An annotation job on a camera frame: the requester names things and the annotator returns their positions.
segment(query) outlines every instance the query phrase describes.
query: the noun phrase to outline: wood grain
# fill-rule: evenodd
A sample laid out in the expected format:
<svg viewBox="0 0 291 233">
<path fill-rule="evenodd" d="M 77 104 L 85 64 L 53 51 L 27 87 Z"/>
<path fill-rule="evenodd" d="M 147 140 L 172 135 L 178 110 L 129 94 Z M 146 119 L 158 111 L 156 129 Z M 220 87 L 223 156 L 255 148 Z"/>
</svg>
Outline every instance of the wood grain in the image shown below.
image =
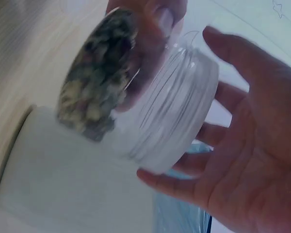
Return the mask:
<svg viewBox="0 0 291 233">
<path fill-rule="evenodd" d="M 55 107 L 75 55 L 107 0 L 0 0 L 0 174 L 31 105 Z"/>
</svg>

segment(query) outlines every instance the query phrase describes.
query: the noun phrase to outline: transparent jar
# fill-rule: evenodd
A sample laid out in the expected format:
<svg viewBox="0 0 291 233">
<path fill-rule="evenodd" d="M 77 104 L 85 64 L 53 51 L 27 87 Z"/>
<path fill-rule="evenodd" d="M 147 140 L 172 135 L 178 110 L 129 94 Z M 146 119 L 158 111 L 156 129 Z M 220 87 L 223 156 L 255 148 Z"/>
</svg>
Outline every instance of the transparent jar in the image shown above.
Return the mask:
<svg viewBox="0 0 291 233">
<path fill-rule="evenodd" d="M 133 13 L 118 8 L 93 31 L 62 88 L 58 119 L 91 139 L 96 152 L 161 174 L 200 130 L 217 88 L 218 65 L 183 38 L 164 48 L 167 59 L 153 78 L 144 68 L 134 78 L 135 29 Z M 130 95 L 132 84 L 143 89 Z M 126 98 L 132 104 L 124 106 Z"/>
</svg>

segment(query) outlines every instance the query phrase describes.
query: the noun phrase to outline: dried plant material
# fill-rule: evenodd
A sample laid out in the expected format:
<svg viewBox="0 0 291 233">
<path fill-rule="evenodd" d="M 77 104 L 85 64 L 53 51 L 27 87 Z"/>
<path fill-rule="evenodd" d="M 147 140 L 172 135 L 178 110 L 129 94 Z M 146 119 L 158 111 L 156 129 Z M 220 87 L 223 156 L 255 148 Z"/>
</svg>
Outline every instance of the dried plant material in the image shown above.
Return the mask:
<svg viewBox="0 0 291 233">
<path fill-rule="evenodd" d="M 114 129 L 111 111 L 124 101 L 129 55 L 137 28 L 132 12 L 117 8 L 92 32 L 62 87 L 58 119 L 94 141 Z"/>
</svg>

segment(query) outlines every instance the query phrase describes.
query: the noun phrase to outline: hand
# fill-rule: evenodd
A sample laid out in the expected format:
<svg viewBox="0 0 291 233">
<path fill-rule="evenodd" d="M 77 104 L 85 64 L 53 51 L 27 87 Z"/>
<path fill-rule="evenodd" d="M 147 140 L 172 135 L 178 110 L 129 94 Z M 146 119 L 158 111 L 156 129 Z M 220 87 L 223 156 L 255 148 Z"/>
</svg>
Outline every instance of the hand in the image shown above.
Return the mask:
<svg viewBox="0 0 291 233">
<path fill-rule="evenodd" d="M 237 233 L 291 233 L 291 68 L 247 40 L 207 27 L 204 39 L 249 83 L 249 93 L 219 83 L 229 128 L 205 123 L 197 139 L 214 147 L 184 155 L 178 180 L 139 170 L 147 185 L 194 203 Z"/>
<path fill-rule="evenodd" d="M 118 110 L 129 109 L 150 85 L 163 64 L 166 44 L 173 43 L 182 29 L 186 6 L 187 0 L 109 0 L 107 13 L 116 7 L 129 8 L 138 24 L 131 76 L 140 70 Z"/>
</svg>

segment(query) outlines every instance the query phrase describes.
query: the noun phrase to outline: blue plastic bag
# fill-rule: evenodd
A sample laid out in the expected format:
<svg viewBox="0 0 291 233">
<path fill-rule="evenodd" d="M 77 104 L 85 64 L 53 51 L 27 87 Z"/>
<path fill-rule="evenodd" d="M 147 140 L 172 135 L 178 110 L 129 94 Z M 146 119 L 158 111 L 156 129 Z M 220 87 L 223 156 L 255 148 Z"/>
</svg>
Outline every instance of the blue plastic bag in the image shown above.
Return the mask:
<svg viewBox="0 0 291 233">
<path fill-rule="evenodd" d="M 210 151 L 205 144 L 192 144 L 189 153 Z M 169 176 L 187 179 L 174 170 Z M 210 215 L 195 205 L 180 201 L 162 193 L 154 194 L 153 233 L 207 233 Z"/>
</svg>

